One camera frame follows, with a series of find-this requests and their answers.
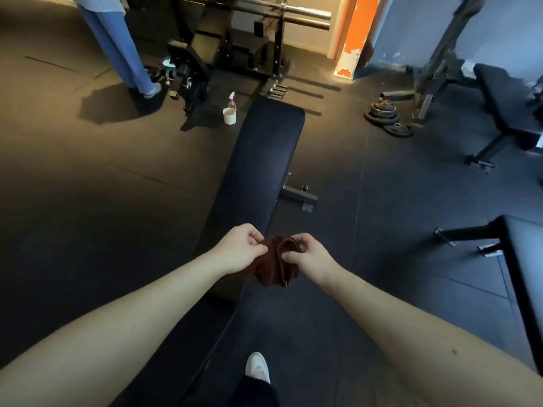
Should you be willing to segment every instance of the person's left hand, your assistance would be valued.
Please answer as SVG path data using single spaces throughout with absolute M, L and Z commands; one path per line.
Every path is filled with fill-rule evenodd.
M 234 227 L 208 254 L 222 275 L 241 271 L 258 256 L 266 254 L 268 247 L 258 244 L 264 236 L 251 224 Z

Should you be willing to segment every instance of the brown cloth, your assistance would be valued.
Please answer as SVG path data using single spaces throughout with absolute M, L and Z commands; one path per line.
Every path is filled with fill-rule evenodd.
M 288 282 L 298 277 L 300 269 L 296 264 L 283 261 L 281 255 L 287 251 L 301 253 L 299 243 L 293 238 L 272 235 L 262 240 L 260 244 L 267 246 L 268 252 L 257 257 L 246 269 L 241 270 L 241 277 L 249 278 L 254 274 L 258 282 L 265 287 L 274 284 L 288 287 Z

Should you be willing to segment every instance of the shoe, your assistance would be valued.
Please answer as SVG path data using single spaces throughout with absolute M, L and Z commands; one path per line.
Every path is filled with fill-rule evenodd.
M 153 90 L 151 90 L 149 93 L 144 94 L 143 96 L 146 99 L 153 98 L 155 95 L 157 95 L 160 90 L 162 90 L 162 85 L 159 82 L 153 83 Z
M 270 383 L 270 372 L 263 355 L 257 352 L 249 356 L 245 366 L 245 375 Z

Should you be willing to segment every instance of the orange pillar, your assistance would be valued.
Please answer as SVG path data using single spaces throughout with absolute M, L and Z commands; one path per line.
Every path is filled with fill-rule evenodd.
M 334 75 L 352 81 L 380 0 L 357 0 Z

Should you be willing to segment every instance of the right arm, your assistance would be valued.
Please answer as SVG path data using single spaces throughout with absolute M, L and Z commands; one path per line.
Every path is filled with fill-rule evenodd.
M 309 234 L 297 264 L 331 294 L 431 406 L 539 406 L 543 379 L 478 337 L 373 287 L 340 267 Z

